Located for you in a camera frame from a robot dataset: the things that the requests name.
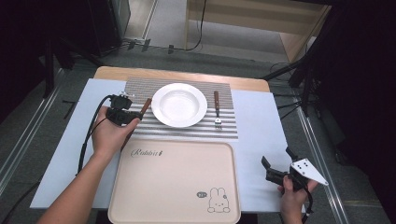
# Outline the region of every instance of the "wire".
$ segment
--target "wire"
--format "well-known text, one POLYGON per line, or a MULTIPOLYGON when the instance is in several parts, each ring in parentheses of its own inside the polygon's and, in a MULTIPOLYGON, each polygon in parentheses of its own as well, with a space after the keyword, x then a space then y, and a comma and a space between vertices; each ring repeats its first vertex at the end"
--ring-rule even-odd
POLYGON ((283 220, 282 214, 281 213, 278 213, 278 214, 279 214, 279 218, 280 218, 280 223, 285 224, 285 221, 283 220))
MULTIPOLYGON (((96 116, 97 116, 98 113, 99 113, 100 107, 102 107, 103 103, 104 103, 107 99, 111 99, 112 97, 113 97, 113 95, 108 95, 108 96, 106 96, 106 97, 100 102, 99 106, 96 108, 95 113, 93 114, 93 118, 92 118, 92 120, 91 120, 90 128, 89 128, 88 131, 87 131, 87 135, 85 136, 85 141, 84 141, 84 143, 82 144, 81 152, 80 152, 80 154, 79 154, 79 161, 78 161, 78 171, 77 171, 77 174, 78 174, 78 173, 81 171, 81 169, 82 169, 82 164, 83 164, 83 162, 84 162, 85 151, 86 151, 86 149, 87 149, 87 143, 88 143, 88 140, 90 139, 91 134, 92 134, 92 132, 93 132, 93 130, 91 131, 91 129, 92 129, 93 124, 95 123, 96 116)), ((101 120, 101 121, 94 127, 94 129, 95 129, 101 122, 103 122, 104 120, 105 120, 105 119, 101 120)))
POLYGON ((283 118, 287 117, 289 114, 291 114, 295 109, 297 109, 298 107, 300 107, 301 105, 297 105, 296 107, 294 107, 291 111, 289 111, 287 114, 285 114, 284 116, 282 116, 280 118, 280 120, 282 120, 283 118))
MULTIPOLYGON (((319 102, 319 100, 311 100, 311 101, 308 101, 307 104, 308 105, 314 105, 314 104, 316 104, 318 102, 319 102)), ((294 103, 288 104, 288 105, 279 105, 276 108, 277 109, 282 109, 282 108, 289 107, 289 106, 292 106, 292 105, 302 105, 302 104, 303 104, 303 101, 297 101, 297 102, 294 102, 294 103)))
POLYGON ((103 121, 105 121, 106 119, 108 119, 108 117, 105 117, 104 119, 102 119, 101 121, 99 121, 98 124, 96 124, 95 127, 92 128, 92 131, 91 131, 91 133, 90 133, 90 136, 91 136, 92 133, 95 131, 95 129, 99 126, 99 124, 101 124, 101 123, 102 123, 103 121))
POLYGON ((35 188, 38 187, 38 185, 40 185, 41 183, 41 179, 43 178, 43 175, 40 176, 37 181, 33 184, 32 187, 30 187, 18 200, 17 202, 14 204, 14 206, 12 206, 11 210, 9 210, 9 212, 7 213, 6 217, 3 219, 3 221, 1 222, 2 224, 8 224, 10 223, 10 220, 12 218, 12 216, 14 215, 15 210, 17 209, 17 207, 20 205, 20 203, 23 201, 24 198, 26 198, 26 196, 32 192, 35 188))
POLYGON ((302 219, 302 222, 305 223, 306 220, 308 219, 309 215, 311 215, 312 213, 314 213, 314 211, 312 211, 312 204, 314 203, 314 199, 312 198, 312 194, 311 192, 309 192, 306 184, 303 184, 298 178, 294 177, 293 175, 289 175, 289 177, 291 179, 293 179, 294 181, 296 181, 299 185, 301 185, 303 187, 303 189, 306 192, 306 195, 308 196, 308 201, 309 201, 309 205, 305 210, 305 215, 302 219))
MULTIPOLYGON (((112 52, 114 52, 114 51, 116 51, 116 50, 118 50, 118 49, 122 49, 122 48, 124 48, 124 47, 128 47, 128 46, 129 46, 129 42, 128 42, 128 44, 121 44, 120 46, 115 47, 114 49, 109 49, 109 50, 107 50, 107 51, 104 51, 104 52, 103 52, 103 55, 100 56, 100 57, 98 57, 98 56, 96 56, 96 55, 92 55, 92 54, 91 54, 91 56, 94 57, 94 58, 96 58, 96 59, 102 59, 102 58, 107 57, 107 56, 108 56, 109 54, 111 54, 112 52)), ((84 58, 85 58, 85 57, 83 57, 83 56, 81 56, 81 55, 79 55, 79 54, 73 55, 72 57, 73 57, 74 59, 84 59, 84 58)))
MULTIPOLYGON (((193 48, 191 48, 191 49, 181 49, 181 48, 175 48, 175 49, 171 49, 171 50, 176 50, 176 51, 191 51, 191 50, 194 50, 194 49, 196 49, 200 44, 201 44, 201 41, 202 41, 202 28, 203 28, 203 24, 204 24, 204 17, 205 17, 205 9, 206 9, 206 2, 207 2, 207 0, 205 0, 204 1, 204 8, 203 8, 203 10, 202 10, 202 17, 201 17, 201 26, 200 26, 200 29, 199 29, 199 39, 198 39, 198 42, 196 43, 196 45, 193 47, 193 48)), ((131 40, 131 41, 128 41, 128 40, 123 40, 123 42, 126 42, 126 43, 128 43, 128 44, 124 44, 124 45, 121 45, 120 47, 118 47, 118 48, 115 48, 115 49, 111 49, 111 50, 109 50, 109 51, 107 51, 106 52, 106 55, 104 55, 104 56, 102 56, 102 57, 106 57, 106 56, 108 56, 111 52, 113 52, 114 50, 116 50, 116 49, 121 49, 121 48, 123 48, 123 47, 128 47, 132 42, 133 42, 133 40, 131 40)), ((135 45, 137 45, 137 46, 146 46, 146 45, 144 45, 144 44, 138 44, 138 43, 135 43, 135 45)), ((166 47, 155 47, 155 46, 149 46, 151 49, 170 49, 170 48, 166 48, 166 47)))
POLYGON ((277 97, 277 96, 285 96, 285 97, 301 96, 301 94, 293 95, 293 94, 278 94, 278 93, 273 93, 273 95, 274 95, 275 97, 277 97))
MULTIPOLYGON (((289 66, 290 65, 290 63, 274 63, 271 67, 270 67, 270 74, 272 73, 272 69, 275 67, 275 66, 277 66, 277 65, 279 65, 279 64, 285 64, 286 66, 289 66)), ((279 80, 279 81, 288 81, 287 79, 281 79, 281 78, 278 78, 278 77, 276 77, 276 80, 279 80)))
MULTIPOLYGON (((197 4, 198 4, 198 0, 195 0, 195 9, 196 8, 198 8, 198 6, 197 6, 197 4)), ((202 28, 200 29, 199 28, 199 18, 198 18, 198 13, 195 13, 196 14, 196 28, 197 28, 197 32, 198 33, 200 33, 200 34, 202 34, 202 28)), ((197 50, 196 52, 200 52, 202 49, 204 48, 204 45, 201 45, 201 48, 199 49, 199 50, 197 50)))

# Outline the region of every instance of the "white plate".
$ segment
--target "white plate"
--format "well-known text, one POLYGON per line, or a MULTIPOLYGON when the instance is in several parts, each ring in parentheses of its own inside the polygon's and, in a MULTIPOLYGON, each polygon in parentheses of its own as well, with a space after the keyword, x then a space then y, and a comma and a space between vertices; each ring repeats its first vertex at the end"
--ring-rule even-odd
POLYGON ((184 128, 198 123, 205 115, 207 101, 195 87, 184 83, 166 85, 151 101, 154 116, 163 124, 184 128))

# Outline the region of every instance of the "wooden table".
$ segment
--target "wooden table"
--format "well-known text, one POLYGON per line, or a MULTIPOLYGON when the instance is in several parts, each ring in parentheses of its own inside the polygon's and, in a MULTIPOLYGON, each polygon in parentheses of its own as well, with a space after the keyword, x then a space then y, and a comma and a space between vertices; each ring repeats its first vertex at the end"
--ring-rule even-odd
POLYGON ((229 83, 232 90, 270 91, 268 82, 262 79, 243 77, 223 77, 198 73, 173 72, 143 68, 100 67, 94 76, 99 79, 126 81, 128 77, 162 78, 202 82, 229 83))

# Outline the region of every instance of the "fork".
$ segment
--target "fork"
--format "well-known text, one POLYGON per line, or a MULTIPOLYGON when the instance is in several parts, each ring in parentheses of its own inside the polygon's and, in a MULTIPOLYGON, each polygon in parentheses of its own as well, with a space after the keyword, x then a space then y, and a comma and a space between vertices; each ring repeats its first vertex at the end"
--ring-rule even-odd
POLYGON ((219 92, 218 91, 215 91, 215 108, 216 108, 215 128, 222 129, 221 119, 219 117, 220 105, 219 105, 219 92))

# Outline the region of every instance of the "striped placemat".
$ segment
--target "striped placemat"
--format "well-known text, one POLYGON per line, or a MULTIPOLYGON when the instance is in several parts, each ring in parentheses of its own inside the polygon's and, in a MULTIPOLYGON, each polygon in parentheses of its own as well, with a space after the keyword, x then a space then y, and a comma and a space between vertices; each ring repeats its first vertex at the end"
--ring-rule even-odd
POLYGON ((207 111, 204 118, 198 123, 187 128, 174 128, 162 124, 148 108, 143 120, 134 130, 134 137, 145 139, 169 139, 186 141, 217 141, 235 142, 238 140, 235 113, 233 110, 233 97, 229 84, 196 81, 174 81, 169 79, 150 79, 130 77, 126 83, 125 91, 133 95, 133 111, 140 111, 148 98, 161 87, 172 83, 186 83, 200 90, 207 100, 207 111), (220 118, 222 130, 215 128, 215 99, 214 91, 219 92, 220 118))

